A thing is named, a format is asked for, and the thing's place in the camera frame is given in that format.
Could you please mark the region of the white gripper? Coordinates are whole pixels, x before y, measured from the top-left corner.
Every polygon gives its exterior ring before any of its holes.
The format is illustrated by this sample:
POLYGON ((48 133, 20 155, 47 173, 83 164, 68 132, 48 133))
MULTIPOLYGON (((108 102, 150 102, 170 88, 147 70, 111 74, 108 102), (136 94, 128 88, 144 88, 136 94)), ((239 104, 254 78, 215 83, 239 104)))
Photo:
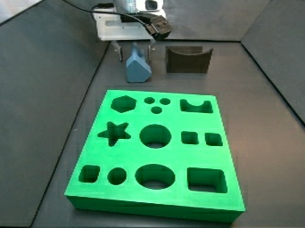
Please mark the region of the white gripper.
POLYGON ((103 13, 95 13, 92 15, 96 24, 98 37, 103 41, 111 41, 119 61, 123 61, 123 49, 116 41, 151 39, 147 45, 147 63, 151 63, 157 41, 147 33, 146 25, 148 24, 148 18, 159 15, 166 18, 166 13, 163 10, 139 12, 134 14, 134 17, 140 19, 144 22, 144 25, 142 25, 135 19, 122 15, 103 13))

